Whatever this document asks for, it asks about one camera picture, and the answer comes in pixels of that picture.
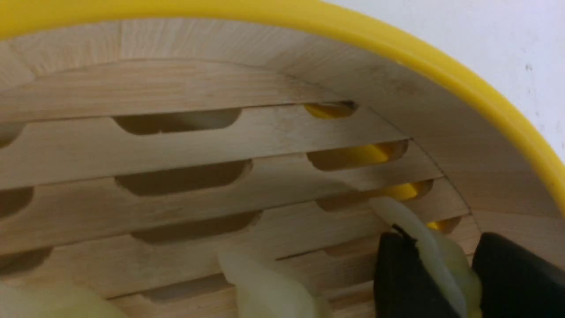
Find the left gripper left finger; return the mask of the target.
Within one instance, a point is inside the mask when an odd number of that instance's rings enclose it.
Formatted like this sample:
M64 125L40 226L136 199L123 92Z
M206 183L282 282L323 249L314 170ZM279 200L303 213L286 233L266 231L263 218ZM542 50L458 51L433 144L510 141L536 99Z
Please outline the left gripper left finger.
M458 318L398 225L380 235L373 277L376 318Z

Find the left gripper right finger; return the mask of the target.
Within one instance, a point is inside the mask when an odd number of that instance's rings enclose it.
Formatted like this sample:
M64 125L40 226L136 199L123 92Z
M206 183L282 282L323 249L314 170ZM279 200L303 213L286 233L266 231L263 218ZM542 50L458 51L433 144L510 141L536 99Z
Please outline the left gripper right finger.
M483 233L472 260L485 318L562 318L565 272L497 233Z

